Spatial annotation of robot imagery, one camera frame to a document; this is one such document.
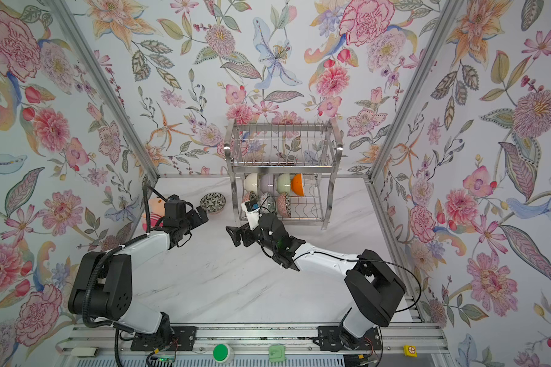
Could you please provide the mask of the cream bowl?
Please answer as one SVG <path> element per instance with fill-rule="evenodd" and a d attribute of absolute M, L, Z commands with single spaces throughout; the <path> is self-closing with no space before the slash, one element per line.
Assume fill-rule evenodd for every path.
<path fill-rule="evenodd" d="M 247 174 L 243 180 L 243 189 L 247 193 L 259 194 L 259 175 L 257 173 Z"/>

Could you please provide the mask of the purple bowl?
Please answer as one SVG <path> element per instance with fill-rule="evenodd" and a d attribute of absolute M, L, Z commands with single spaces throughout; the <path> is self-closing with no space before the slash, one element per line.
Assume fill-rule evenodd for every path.
<path fill-rule="evenodd" d="M 261 194 L 274 194 L 275 191 L 275 175 L 271 173 L 263 174 L 259 178 L 259 192 Z"/>

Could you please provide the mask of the orange white bowl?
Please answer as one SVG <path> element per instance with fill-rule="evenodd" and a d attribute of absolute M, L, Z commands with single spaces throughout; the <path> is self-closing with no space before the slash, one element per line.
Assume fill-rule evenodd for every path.
<path fill-rule="evenodd" d="M 305 196 L 304 175 L 303 174 L 295 174 L 295 176 L 292 177 L 291 190 L 298 197 L 304 197 Z"/>

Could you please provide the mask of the green bowl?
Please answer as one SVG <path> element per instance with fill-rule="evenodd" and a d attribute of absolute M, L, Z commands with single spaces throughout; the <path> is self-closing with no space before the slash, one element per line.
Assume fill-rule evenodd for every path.
<path fill-rule="evenodd" d="M 292 192 L 292 179 L 289 173 L 279 174 L 276 178 L 276 190 L 279 194 L 290 194 Z"/>

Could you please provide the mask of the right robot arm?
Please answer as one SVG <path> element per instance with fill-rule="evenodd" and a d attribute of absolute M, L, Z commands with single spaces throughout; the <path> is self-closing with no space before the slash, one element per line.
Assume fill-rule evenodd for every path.
<path fill-rule="evenodd" d="M 234 246 L 257 244 L 283 269 L 344 282 L 353 299 L 340 324 L 339 337 L 346 343 L 363 339 L 373 327 L 388 327 L 399 312 L 405 284 L 394 272 L 394 265 L 382 261 L 376 252 L 366 249 L 355 255 L 321 249 L 290 235 L 275 214 L 256 210 L 247 218 L 243 226 L 226 227 Z"/>

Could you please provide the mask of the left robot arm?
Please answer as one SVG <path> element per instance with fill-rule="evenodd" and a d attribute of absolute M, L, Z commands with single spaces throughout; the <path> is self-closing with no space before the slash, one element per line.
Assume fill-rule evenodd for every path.
<path fill-rule="evenodd" d="M 142 235 L 105 252 L 89 252 L 80 267 L 68 299 L 70 313 L 90 328 L 119 327 L 152 336 L 169 333 L 168 315 L 133 299 L 132 275 L 147 261 L 179 245 L 208 222 L 207 212 L 177 195 L 164 200 L 165 212 L 157 223 L 147 219 Z"/>

